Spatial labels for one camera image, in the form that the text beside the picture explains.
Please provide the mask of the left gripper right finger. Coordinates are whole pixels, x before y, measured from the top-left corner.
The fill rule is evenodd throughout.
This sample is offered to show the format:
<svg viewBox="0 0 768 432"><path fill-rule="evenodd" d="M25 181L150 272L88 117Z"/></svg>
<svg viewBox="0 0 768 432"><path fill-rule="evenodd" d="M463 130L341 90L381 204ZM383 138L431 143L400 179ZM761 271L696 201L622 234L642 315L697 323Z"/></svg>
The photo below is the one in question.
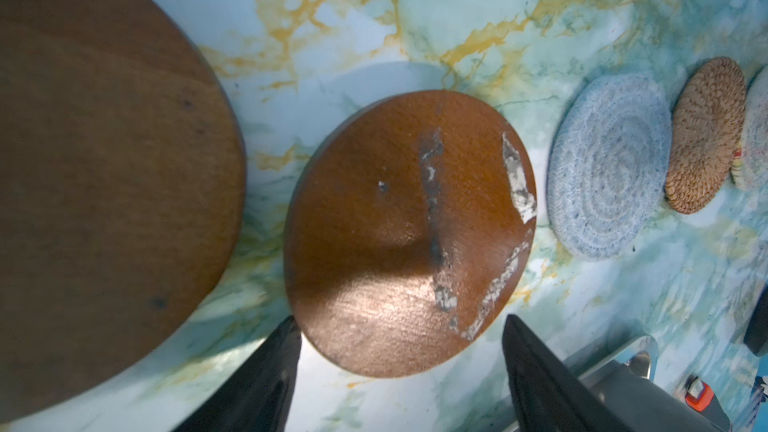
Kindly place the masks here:
<svg viewBox="0 0 768 432"><path fill-rule="evenodd" d="M502 349L521 431L627 431L516 315L507 316Z"/></svg>

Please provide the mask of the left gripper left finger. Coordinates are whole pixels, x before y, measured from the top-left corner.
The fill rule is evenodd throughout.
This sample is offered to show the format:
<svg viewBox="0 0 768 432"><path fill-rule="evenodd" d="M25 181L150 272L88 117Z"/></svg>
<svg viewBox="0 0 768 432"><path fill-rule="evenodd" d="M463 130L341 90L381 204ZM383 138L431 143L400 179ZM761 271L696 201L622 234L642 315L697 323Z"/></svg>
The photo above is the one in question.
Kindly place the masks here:
<svg viewBox="0 0 768 432"><path fill-rule="evenodd" d="M178 431L283 431L296 386L302 334L282 321Z"/></svg>

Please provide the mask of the scratched round wooden coaster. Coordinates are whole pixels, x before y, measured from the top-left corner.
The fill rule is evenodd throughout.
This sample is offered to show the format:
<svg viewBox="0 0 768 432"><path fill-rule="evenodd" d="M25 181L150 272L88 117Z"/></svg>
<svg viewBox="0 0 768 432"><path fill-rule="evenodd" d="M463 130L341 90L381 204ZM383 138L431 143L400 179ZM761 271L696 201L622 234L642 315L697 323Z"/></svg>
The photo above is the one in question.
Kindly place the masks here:
<svg viewBox="0 0 768 432"><path fill-rule="evenodd" d="M376 101L328 136L294 190L284 234L292 314L348 372L430 370L506 305L537 205L526 149L491 105L447 90Z"/></svg>

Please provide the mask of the grey blue crochet coaster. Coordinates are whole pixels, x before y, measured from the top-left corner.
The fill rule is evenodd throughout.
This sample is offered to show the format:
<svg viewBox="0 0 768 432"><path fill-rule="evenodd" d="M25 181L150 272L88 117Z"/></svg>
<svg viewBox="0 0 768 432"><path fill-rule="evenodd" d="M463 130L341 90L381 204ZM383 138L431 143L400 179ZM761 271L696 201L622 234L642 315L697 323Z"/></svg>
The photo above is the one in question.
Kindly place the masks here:
<svg viewBox="0 0 768 432"><path fill-rule="evenodd" d="M598 261L637 236L663 194L672 114L643 74L601 76L565 114L549 156L548 217L574 256Z"/></svg>

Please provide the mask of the dark round wooden coaster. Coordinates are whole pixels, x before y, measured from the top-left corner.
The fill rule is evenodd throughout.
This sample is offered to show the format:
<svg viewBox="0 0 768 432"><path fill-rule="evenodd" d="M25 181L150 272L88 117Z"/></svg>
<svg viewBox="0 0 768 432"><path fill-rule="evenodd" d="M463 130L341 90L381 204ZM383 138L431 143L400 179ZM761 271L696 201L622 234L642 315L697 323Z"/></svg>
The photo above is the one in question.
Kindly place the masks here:
<svg viewBox="0 0 768 432"><path fill-rule="evenodd" d="M218 283L237 120L153 0L1 0L1 419L109 380Z"/></svg>

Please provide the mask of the embroidered white fabric coaster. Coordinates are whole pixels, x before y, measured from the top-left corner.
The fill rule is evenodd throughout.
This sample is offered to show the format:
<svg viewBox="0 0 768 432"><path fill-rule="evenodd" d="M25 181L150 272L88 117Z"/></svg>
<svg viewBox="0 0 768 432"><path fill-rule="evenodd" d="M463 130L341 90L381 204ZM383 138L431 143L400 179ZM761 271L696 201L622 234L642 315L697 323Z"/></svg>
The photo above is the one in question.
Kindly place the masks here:
<svg viewBox="0 0 768 432"><path fill-rule="evenodd" d="M731 166L735 186L751 191L767 184L767 80L764 67L746 95L745 119L739 148Z"/></svg>

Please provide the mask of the woven rattan coaster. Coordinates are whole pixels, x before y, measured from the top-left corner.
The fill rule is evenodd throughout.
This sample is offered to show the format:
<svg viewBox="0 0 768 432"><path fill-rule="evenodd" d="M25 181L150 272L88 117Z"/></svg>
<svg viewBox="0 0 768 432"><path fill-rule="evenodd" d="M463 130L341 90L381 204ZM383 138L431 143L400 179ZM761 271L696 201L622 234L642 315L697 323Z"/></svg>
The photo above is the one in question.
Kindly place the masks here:
<svg viewBox="0 0 768 432"><path fill-rule="evenodd" d="M746 93L744 73L728 57L707 61L686 83L673 111L664 186L675 211L700 211L722 187L741 138Z"/></svg>

